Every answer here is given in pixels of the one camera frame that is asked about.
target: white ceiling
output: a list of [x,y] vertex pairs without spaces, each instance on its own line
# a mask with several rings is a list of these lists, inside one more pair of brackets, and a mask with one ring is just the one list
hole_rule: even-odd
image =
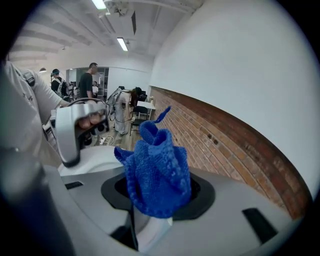
[[29,17],[9,59],[20,67],[36,69],[67,48],[122,51],[117,37],[124,38],[129,52],[154,57],[182,17],[192,14],[203,1],[105,0],[107,7],[122,2],[135,11],[133,34],[128,22],[105,15],[106,10],[98,10],[92,0],[45,0]]

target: white sleeve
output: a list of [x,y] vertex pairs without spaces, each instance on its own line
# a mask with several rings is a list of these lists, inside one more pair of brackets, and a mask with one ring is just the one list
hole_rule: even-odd
[[32,73],[35,81],[32,89],[38,104],[41,122],[45,124],[51,115],[51,110],[54,110],[62,99],[45,84],[37,73]]

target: ceiling light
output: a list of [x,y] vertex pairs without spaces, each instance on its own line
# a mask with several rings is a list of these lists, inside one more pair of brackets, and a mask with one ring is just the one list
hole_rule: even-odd
[[117,40],[118,40],[119,44],[121,45],[122,50],[124,50],[125,52],[127,52],[127,51],[128,51],[128,48],[127,48],[127,46],[126,46],[125,40],[124,40],[122,37],[118,37]]
[[107,8],[103,0],[92,0],[92,2],[98,10]]
[[47,72],[47,70],[44,67],[40,68],[39,73],[44,73],[44,72]]

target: black t-shirt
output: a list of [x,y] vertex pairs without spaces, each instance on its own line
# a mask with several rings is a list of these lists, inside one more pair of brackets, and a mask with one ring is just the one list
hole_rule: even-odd
[[82,74],[79,82],[80,97],[88,98],[87,91],[92,92],[92,75],[89,73]]
[[[58,78],[58,80],[60,81],[60,82],[62,82],[62,78],[61,77],[57,77]],[[57,92],[57,90],[58,90],[58,88],[59,88],[59,83],[57,82],[57,81],[52,81],[52,83],[51,83],[51,89],[52,89],[52,91],[54,91],[55,93]]]

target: blue cloth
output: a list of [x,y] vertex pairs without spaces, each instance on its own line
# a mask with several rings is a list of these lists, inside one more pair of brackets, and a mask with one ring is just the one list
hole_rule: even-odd
[[138,140],[134,151],[116,147],[115,157],[124,165],[129,197],[145,215],[170,218],[191,196],[187,151],[174,146],[168,129],[156,127],[170,111],[170,106],[156,121],[139,126],[144,140]]

